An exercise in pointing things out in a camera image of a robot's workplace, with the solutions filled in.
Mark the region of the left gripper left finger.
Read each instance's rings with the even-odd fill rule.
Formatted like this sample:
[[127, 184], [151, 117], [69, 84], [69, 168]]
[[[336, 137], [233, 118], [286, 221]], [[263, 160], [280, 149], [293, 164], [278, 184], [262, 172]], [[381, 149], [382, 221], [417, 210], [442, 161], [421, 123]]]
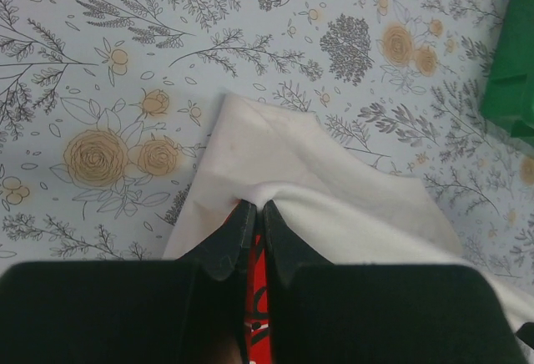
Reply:
[[245, 363], [256, 208], [177, 260], [25, 262], [1, 278], [4, 363]]

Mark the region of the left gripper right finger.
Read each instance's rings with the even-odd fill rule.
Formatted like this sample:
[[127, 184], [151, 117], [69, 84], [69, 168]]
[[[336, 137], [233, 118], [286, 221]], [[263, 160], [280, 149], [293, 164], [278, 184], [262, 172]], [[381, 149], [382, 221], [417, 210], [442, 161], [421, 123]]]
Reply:
[[336, 265], [263, 211], [276, 363], [522, 363], [482, 275], [460, 265]]

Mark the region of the white printed t-shirt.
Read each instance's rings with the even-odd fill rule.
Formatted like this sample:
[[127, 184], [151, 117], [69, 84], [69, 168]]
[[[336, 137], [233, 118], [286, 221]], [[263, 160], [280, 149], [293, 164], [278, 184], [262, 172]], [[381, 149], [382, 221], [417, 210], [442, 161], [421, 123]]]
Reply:
[[359, 161], [312, 114], [227, 96], [165, 256], [184, 256], [242, 201], [256, 208], [246, 283], [245, 363], [276, 363], [263, 221], [269, 202], [302, 240], [336, 265], [477, 270], [495, 292], [519, 347], [533, 342], [528, 333], [532, 296], [464, 260], [451, 223], [418, 179], [385, 174]]

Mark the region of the green plastic tray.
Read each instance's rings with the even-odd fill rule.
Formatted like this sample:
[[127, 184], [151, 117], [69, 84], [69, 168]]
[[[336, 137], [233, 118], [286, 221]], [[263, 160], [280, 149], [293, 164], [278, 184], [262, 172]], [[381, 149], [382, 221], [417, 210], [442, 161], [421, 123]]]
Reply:
[[533, 145], [533, 0], [510, 0], [480, 107], [483, 118]]

